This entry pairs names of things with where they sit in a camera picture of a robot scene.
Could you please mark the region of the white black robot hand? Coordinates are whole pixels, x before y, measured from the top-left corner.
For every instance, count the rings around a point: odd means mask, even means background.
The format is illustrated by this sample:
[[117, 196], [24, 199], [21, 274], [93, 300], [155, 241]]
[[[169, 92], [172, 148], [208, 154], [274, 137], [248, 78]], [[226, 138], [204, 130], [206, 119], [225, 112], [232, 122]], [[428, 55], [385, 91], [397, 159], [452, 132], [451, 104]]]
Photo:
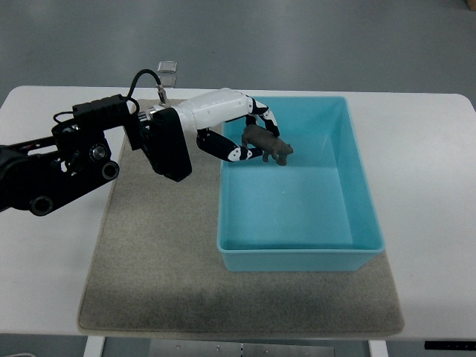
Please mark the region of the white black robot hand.
[[235, 162], [256, 158], [263, 154], [260, 149], [238, 145], [211, 129], [222, 123], [245, 118], [245, 124], [262, 120], [274, 137], [280, 136], [277, 121], [270, 108], [233, 89], [219, 89], [185, 100], [173, 107], [185, 132], [196, 133], [196, 143], [202, 151], [223, 161]]

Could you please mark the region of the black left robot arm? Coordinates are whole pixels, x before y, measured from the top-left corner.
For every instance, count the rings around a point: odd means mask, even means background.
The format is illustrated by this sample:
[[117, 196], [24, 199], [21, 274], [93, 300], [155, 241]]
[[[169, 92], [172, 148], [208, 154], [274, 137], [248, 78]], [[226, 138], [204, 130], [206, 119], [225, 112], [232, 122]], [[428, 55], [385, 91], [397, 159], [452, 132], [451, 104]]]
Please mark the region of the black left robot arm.
[[105, 132], [119, 126], [155, 173], [176, 182], [189, 176], [192, 165], [177, 112], [131, 112], [129, 102], [117, 94], [76, 105], [51, 136], [1, 146], [1, 209], [45, 216], [115, 180], [120, 168]]

